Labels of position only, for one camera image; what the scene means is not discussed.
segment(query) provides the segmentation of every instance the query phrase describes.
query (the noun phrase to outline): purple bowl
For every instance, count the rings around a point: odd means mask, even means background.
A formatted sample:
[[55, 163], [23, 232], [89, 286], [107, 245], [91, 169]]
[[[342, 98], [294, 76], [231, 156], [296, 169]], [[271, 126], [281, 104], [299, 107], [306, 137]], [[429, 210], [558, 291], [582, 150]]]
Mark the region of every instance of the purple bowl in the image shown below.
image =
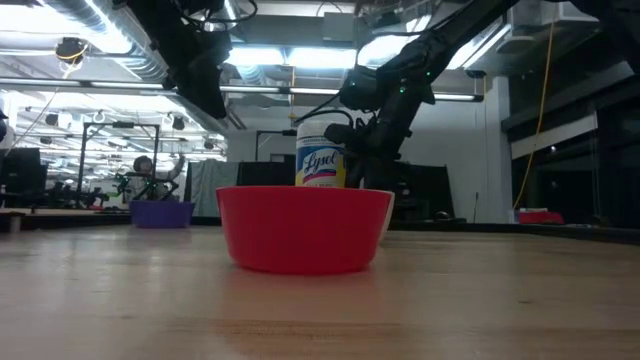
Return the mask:
[[132, 201], [129, 204], [131, 222], [139, 228], [174, 229], [191, 224], [196, 204], [175, 201]]

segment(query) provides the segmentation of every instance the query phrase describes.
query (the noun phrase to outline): red plastic bowl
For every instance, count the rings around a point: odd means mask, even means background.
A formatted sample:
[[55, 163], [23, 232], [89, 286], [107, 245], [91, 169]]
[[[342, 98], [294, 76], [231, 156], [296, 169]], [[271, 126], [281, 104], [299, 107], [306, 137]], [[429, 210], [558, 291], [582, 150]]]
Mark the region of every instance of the red plastic bowl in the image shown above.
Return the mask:
[[216, 190], [229, 255], [242, 267], [319, 275], [373, 259], [391, 193], [296, 186]]

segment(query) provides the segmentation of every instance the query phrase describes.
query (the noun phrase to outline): wooden tabletop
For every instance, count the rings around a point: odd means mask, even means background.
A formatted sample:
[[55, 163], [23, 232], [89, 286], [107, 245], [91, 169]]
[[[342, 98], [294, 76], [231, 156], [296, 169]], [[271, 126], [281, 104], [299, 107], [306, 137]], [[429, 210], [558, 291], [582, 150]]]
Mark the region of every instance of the wooden tabletop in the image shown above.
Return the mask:
[[0, 358], [640, 359], [640, 247], [390, 233], [368, 271], [295, 277], [214, 227], [4, 235]]

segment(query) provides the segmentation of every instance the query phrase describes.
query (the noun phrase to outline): lysol wipes container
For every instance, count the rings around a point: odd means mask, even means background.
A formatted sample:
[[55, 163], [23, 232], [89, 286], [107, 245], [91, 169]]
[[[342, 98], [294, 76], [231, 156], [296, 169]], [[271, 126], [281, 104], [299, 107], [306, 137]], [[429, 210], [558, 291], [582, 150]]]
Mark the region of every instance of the lysol wipes container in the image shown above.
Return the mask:
[[298, 127], [296, 186], [344, 187], [344, 146], [324, 137], [329, 121], [309, 121]]

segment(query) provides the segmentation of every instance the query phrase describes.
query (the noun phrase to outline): red bowl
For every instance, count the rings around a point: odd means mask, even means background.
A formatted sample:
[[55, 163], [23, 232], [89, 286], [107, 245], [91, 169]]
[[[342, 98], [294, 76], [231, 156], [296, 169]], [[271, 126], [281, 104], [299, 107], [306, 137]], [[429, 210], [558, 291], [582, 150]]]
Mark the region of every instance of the red bowl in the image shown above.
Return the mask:
[[391, 193], [296, 186], [216, 190], [229, 255], [242, 267], [285, 274], [365, 268]]

